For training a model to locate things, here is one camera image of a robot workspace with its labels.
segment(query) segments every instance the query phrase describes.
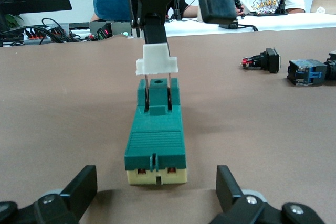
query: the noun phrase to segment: teal plastic connector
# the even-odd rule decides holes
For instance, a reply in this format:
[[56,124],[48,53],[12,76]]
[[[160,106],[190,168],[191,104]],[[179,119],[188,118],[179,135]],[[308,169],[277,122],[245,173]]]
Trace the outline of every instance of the teal plastic connector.
[[131,185],[179,184],[187,181],[178,79],[152,79],[138,87],[138,106],[125,151]]

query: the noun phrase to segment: screw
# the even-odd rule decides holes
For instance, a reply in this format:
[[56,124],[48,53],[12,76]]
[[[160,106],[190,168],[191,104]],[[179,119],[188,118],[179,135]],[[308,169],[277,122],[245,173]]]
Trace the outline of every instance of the screw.
[[256,203],[258,203],[257,199],[252,196],[248,196],[246,200],[247,200],[247,203],[252,204],[252,205],[255,205]]
[[0,205],[0,212],[7,210],[8,207],[9,207],[9,204],[8,204],[8,203],[2,203],[2,204]]
[[290,210],[292,210],[292,212],[297,215],[301,215],[304,213],[302,208],[297,205],[291,205]]
[[54,195],[47,195],[46,197],[43,198],[42,203],[48,204],[51,203],[54,199],[55,199]]

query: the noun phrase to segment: brown tabletop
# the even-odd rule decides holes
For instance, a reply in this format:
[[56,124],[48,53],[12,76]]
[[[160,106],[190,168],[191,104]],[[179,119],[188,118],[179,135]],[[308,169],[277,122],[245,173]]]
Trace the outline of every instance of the brown tabletop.
[[[169,38],[177,56],[188,183],[130,186],[123,155],[141,76],[142,39],[0,49],[0,201],[23,208],[96,165],[81,223],[209,223],[221,208],[216,166],[241,188],[336,219],[336,81],[295,87],[288,61],[325,62],[336,28]],[[275,47],[278,74],[241,58]]]

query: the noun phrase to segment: white plastic block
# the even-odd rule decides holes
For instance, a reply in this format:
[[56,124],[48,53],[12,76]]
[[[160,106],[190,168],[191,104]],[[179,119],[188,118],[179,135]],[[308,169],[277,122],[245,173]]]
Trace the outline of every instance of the white plastic block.
[[167,43],[143,45],[143,58],[136,61],[136,75],[177,73],[177,58],[169,57]]

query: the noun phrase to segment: cream plastic base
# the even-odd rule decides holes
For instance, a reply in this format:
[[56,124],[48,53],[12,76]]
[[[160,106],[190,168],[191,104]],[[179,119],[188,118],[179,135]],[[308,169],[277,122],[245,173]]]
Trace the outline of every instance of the cream plastic base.
[[130,185],[156,185],[156,178],[161,177],[163,184],[183,184],[187,182],[187,169],[176,169],[176,173],[168,173],[168,170],[159,170],[146,174],[138,174],[138,170],[127,170],[127,179]]

